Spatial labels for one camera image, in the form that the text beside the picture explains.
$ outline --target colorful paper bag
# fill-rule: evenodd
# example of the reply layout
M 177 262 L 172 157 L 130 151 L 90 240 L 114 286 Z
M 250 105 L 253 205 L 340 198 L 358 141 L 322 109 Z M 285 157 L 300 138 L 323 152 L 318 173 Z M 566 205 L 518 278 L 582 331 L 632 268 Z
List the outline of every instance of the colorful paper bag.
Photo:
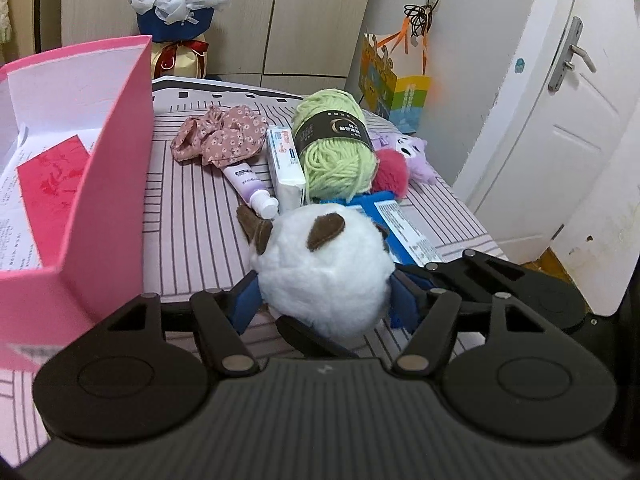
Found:
M 386 44 L 404 39 L 404 48 L 389 52 Z M 406 31 L 377 40 L 364 34 L 358 85 L 372 112 L 391 121 L 403 134 L 414 134 L 431 85 L 427 74 L 426 41 L 415 43 Z

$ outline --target white tissue pack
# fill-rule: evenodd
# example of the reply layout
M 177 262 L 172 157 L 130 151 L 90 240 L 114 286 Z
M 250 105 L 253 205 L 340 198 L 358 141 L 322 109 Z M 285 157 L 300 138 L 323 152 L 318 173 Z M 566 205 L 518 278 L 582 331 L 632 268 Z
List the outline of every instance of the white tissue pack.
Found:
M 271 126 L 267 130 L 267 158 L 280 214 L 300 207 L 306 195 L 306 178 L 293 145 L 290 128 Z

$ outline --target brown plush ear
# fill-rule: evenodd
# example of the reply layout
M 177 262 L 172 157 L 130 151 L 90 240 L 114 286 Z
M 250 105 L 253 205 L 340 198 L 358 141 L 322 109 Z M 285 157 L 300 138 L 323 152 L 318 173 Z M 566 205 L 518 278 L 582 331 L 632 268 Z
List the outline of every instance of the brown plush ear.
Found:
M 257 253 L 264 254 L 271 236 L 271 229 L 273 229 L 271 221 L 258 218 L 258 215 L 245 204 L 238 206 L 236 214 L 246 237 L 255 242 Z
M 271 236 L 272 229 L 273 224 L 271 223 L 271 220 L 262 220 L 262 222 L 260 222 L 254 237 L 255 250 L 258 254 L 262 255 L 264 254 L 264 251 L 267 250 L 267 244 L 269 243 L 269 237 Z
M 386 227 L 377 224 L 375 222 L 373 222 L 373 225 L 376 226 L 376 229 L 378 231 L 380 231 L 380 234 L 382 235 L 382 246 L 385 248 L 385 251 L 388 253 L 389 251 L 389 244 L 386 243 L 386 239 L 389 238 L 389 229 L 387 229 Z
M 342 231 L 344 231 L 344 218 L 338 213 L 319 216 L 314 221 L 309 237 L 306 239 L 306 246 L 313 252 L 336 238 Z
M 383 240 L 386 240 L 387 238 L 389 238 L 389 229 L 387 229 L 386 227 L 380 224 L 376 224 L 375 222 L 374 222 L 374 225 L 376 226 L 376 229 L 380 231 L 380 234 L 382 235 Z
M 258 215 L 254 213 L 249 206 L 242 204 L 238 206 L 236 216 L 238 216 L 238 221 L 240 222 L 246 237 L 249 238 L 249 240 L 253 240 L 256 232 L 258 231 L 258 226 L 260 225 Z

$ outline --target beige cabinet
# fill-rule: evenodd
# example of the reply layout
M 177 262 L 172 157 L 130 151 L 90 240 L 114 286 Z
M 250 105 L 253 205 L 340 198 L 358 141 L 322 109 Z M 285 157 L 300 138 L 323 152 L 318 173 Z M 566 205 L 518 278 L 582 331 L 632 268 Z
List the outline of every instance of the beige cabinet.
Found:
M 265 74 L 347 77 L 367 0 L 275 0 Z
M 62 0 L 60 22 L 63 45 L 138 34 L 127 0 Z
M 322 90 L 323 88 L 337 88 L 344 90 L 346 82 L 347 79 L 344 77 L 324 77 L 315 75 L 262 76 L 262 86 L 300 95 L 309 95 L 313 92 L 317 92 L 318 90 Z
M 60 0 L 9 0 L 9 20 L 12 39 L 0 45 L 6 61 L 60 46 Z
M 262 73 L 272 5 L 273 0 L 231 0 L 231 7 L 214 12 L 205 34 L 208 73 Z

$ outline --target wardrobe door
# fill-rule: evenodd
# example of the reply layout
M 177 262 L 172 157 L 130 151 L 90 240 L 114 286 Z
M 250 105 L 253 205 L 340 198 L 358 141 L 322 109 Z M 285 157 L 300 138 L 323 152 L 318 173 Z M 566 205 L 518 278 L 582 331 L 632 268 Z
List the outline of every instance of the wardrobe door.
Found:
M 138 34 L 127 0 L 62 0 L 62 45 Z
M 218 74 L 222 81 L 241 85 L 260 86 L 262 74 Z
M 275 0 L 265 74 L 347 77 L 367 0 Z
M 231 0 L 205 34 L 210 74 L 262 73 L 273 0 Z
M 12 24 L 13 33 L 9 43 L 0 45 L 5 62 L 35 53 L 34 1 L 9 0 L 9 21 Z

